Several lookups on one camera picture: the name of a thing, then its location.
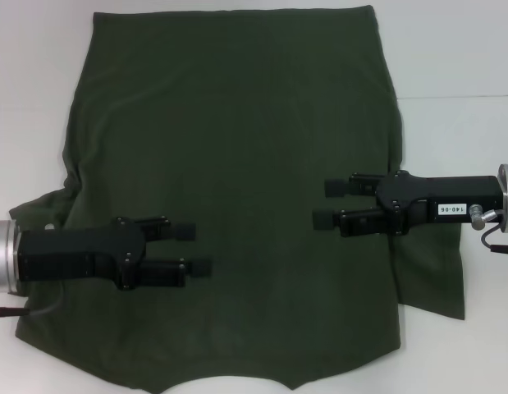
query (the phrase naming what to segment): white background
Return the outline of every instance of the white background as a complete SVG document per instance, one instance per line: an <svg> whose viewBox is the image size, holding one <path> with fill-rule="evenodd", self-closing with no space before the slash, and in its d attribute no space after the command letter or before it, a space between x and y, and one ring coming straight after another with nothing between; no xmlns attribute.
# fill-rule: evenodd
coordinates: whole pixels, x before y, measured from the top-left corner
<svg viewBox="0 0 508 394"><path fill-rule="evenodd" d="M353 7L360 1L0 0L0 219L59 189L69 106L94 11ZM496 175L508 163L508 0L374 2L405 123L404 167L420 176ZM508 241L507 235L495 241ZM401 349L298 394L508 393L508 256L465 229L466 320L400 307ZM0 305L23 299L0 295ZM0 393L127 393L37 351L0 319ZM252 378L185 383L174 394L288 392Z"/></svg>

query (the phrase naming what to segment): label sticker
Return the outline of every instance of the label sticker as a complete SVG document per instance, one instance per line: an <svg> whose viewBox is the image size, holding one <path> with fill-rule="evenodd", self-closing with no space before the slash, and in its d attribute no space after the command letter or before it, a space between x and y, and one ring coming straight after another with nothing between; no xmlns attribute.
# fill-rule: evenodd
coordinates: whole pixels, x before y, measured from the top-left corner
<svg viewBox="0 0 508 394"><path fill-rule="evenodd" d="M437 206L438 215L466 215L467 204L439 204Z"/></svg>

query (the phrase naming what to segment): green towel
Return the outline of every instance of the green towel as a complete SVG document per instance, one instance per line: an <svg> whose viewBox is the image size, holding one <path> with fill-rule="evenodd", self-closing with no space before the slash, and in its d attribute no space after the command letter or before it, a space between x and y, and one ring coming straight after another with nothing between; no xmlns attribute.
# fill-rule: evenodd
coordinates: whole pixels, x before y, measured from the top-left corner
<svg viewBox="0 0 508 394"><path fill-rule="evenodd" d="M152 393L217 375L295 388L397 349L398 301L463 318L459 227L394 241L312 228L316 208L375 205L325 199L326 178L385 174L401 146L371 7L95 14L65 188L11 216L22 229L196 222L196 242L149 256L211 256L214 272L182 289L65 282L64 307L16 335ZM28 306L57 294L34 283Z"/></svg>

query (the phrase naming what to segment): dark green fabric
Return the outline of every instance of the dark green fabric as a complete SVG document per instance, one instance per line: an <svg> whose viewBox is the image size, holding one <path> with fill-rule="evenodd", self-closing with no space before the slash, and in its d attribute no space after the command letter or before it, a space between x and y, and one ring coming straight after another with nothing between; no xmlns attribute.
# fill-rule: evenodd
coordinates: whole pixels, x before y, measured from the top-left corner
<svg viewBox="0 0 508 394"><path fill-rule="evenodd" d="M215 375L288 387L400 345L398 299L463 317L458 227L341 239L314 231L323 180L386 173L401 122L371 7L94 16L67 129L65 189L11 211L23 229L123 215L196 222L211 256L184 289L64 284L65 306L17 336L110 382L149 392ZM55 283L30 288L29 307Z"/></svg>

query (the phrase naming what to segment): white table surface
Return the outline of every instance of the white table surface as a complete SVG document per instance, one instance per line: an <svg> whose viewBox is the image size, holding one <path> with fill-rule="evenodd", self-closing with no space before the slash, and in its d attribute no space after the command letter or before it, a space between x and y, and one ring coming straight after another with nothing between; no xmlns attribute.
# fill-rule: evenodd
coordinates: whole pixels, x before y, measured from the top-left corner
<svg viewBox="0 0 508 394"><path fill-rule="evenodd" d="M60 189L69 106L94 11L354 7L361 1L0 0L0 219ZM405 127L404 167L420 176L495 175L508 163L508 0L377 0ZM508 235L495 241L508 242ZM465 228L464 322L400 307L399 351L299 394L508 394L508 256ZM0 305L23 299L0 295ZM15 339L0 319L0 393L126 393ZM279 383L210 378L174 394L279 394Z"/></svg>

